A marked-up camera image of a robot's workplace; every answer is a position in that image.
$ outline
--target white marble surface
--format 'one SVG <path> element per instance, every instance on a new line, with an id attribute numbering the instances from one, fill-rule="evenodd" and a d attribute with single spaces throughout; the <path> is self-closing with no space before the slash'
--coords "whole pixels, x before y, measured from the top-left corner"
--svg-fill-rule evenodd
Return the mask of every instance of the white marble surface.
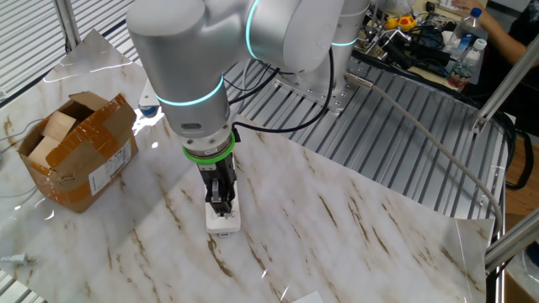
<path id="1" fill-rule="evenodd" d="M 136 106 L 145 73 L 120 60 L 76 77 L 59 66 L 51 79 L 62 80 L 40 82 L 0 109 L 0 136 L 69 93 L 123 93 Z M 292 302 L 315 290 L 325 303 L 485 301 L 491 220 L 444 217 L 282 136 L 240 129 L 242 230 L 210 237 L 201 177 L 163 115 L 139 116 L 134 131 L 139 154 L 85 213 L 39 192 L 1 198 L 0 256 L 38 259 L 2 269 L 52 303 Z M 32 186 L 8 149 L 0 195 Z"/>

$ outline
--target water bottle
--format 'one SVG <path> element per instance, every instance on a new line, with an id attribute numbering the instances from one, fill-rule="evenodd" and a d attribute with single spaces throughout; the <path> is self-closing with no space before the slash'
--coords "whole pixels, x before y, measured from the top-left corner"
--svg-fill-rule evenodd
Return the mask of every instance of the water bottle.
<path id="1" fill-rule="evenodd" d="M 475 35 L 479 25 L 479 16 L 481 15 L 481 9 L 474 8 L 472 12 L 462 17 L 461 21 L 453 31 L 453 35 L 444 47 L 444 52 L 451 54 L 451 58 L 458 59 L 462 53 L 466 50 L 470 41 Z"/>
<path id="2" fill-rule="evenodd" d="M 483 39 L 477 39 L 473 43 L 473 48 L 467 50 L 451 69 L 447 77 L 449 85 L 457 88 L 458 91 L 461 91 L 466 86 L 480 63 L 481 51 L 484 50 L 485 46 L 487 46 L 487 41 Z"/>

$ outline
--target metal rod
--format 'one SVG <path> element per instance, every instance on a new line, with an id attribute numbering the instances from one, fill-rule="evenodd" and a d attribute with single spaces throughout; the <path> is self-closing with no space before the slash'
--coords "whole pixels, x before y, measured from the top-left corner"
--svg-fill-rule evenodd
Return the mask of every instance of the metal rod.
<path id="1" fill-rule="evenodd" d="M 539 208 L 487 249 L 485 268 L 490 273 L 539 238 Z"/>
<path id="2" fill-rule="evenodd" d="M 58 15 L 61 31 L 66 37 L 66 52 L 73 51 L 79 43 L 81 36 L 78 33 L 77 20 L 70 0 L 52 0 Z"/>
<path id="3" fill-rule="evenodd" d="M 487 103 L 479 111 L 472 127 L 473 132 L 476 134 L 481 133 L 483 127 L 513 92 L 520 80 L 522 80 L 537 62 L 537 59 L 539 59 L 539 35 L 528 45 L 524 55 L 518 62 L 516 62 L 504 81 L 498 86 Z"/>

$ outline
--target box flap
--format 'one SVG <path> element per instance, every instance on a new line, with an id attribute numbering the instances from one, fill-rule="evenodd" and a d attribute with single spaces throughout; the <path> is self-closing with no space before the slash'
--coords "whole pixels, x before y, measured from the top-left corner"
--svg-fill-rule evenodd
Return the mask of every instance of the box flap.
<path id="1" fill-rule="evenodd" d="M 101 109 L 109 102 L 92 92 L 75 93 L 70 95 L 69 98 L 87 106 L 93 111 Z"/>
<path id="2" fill-rule="evenodd" d="M 28 159 L 32 162 L 40 164 L 42 167 L 50 167 L 49 163 L 46 161 L 46 157 L 49 153 L 55 149 L 60 144 L 59 141 L 54 140 L 51 137 L 44 137 L 41 140 L 40 144 L 34 149 L 32 153 L 28 156 Z"/>
<path id="3" fill-rule="evenodd" d="M 49 122 L 43 130 L 43 136 L 49 136 L 56 141 L 62 141 L 75 125 L 77 120 L 59 111 L 52 113 Z"/>

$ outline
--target white cable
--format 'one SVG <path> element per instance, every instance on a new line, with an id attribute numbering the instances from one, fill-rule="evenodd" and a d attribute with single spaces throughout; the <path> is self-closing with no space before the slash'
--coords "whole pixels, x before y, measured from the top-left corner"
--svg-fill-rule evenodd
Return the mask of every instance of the white cable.
<path id="1" fill-rule="evenodd" d="M 22 135 L 27 129 L 28 129 L 28 126 L 30 126 L 31 124 L 35 123 L 35 122 L 39 122 L 39 121 L 42 121 L 43 118 L 41 119 L 36 119 L 36 120 L 33 120 L 33 121 L 30 121 L 26 127 L 24 127 L 23 131 L 19 132 L 18 134 L 15 134 L 15 135 L 10 135 L 10 136 L 6 136 L 6 137 L 3 137 L 3 138 L 0 138 L 0 141 L 3 141 L 3 140 L 6 140 L 6 139 L 9 139 L 9 138 L 13 138 L 15 136 L 18 136 L 18 135 Z"/>
<path id="2" fill-rule="evenodd" d="M 400 111 L 401 114 L 403 114 L 403 116 L 406 117 L 406 119 L 410 120 L 412 124 L 415 125 L 415 127 L 421 130 L 424 133 L 424 135 L 427 138 L 429 138 L 429 140 L 432 141 L 432 143 L 434 143 L 434 145 L 438 147 L 438 149 L 449 158 L 449 160 L 451 160 L 457 167 L 459 167 L 483 191 L 483 193 L 487 196 L 488 201 L 490 201 L 490 204 L 492 205 L 494 209 L 494 215 L 496 216 L 496 222 L 494 223 L 494 234 L 498 234 L 499 230 L 501 229 L 501 222 L 502 222 L 503 215 L 502 215 L 502 210 L 499 208 L 498 201 L 490 193 L 490 190 L 487 189 L 487 187 L 481 182 L 481 180 L 479 180 L 478 177 L 476 177 L 472 173 L 472 171 L 470 171 L 466 166 L 464 166 L 464 164 L 462 164 L 455 156 L 453 156 L 453 154 L 451 154 L 450 151 L 448 151 L 426 128 L 424 128 L 424 126 L 421 125 L 419 121 L 417 121 L 408 111 L 406 111 L 406 109 L 401 107 L 397 103 L 397 101 L 391 98 L 390 95 L 388 95 L 386 92 L 381 90 L 376 85 L 372 85 L 372 90 L 378 92 L 383 98 L 389 101 L 395 109 Z"/>
<path id="3" fill-rule="evenodd" d="M 5 199 L 8 199 L 8 198 L 17 198 L 17 197 L 20 197 L 22 195 L 25 195 L 25 194 L 29 194 L 31 193 L 32 191 L 36 190 L 37 189 L 37 186 L 34 186 L 33 188 L 23 192 L 22 194 L 16 194 L 16 195 L 13 195 L 13 196 L 0 196 L 0 198 L 5 198 Z"/>

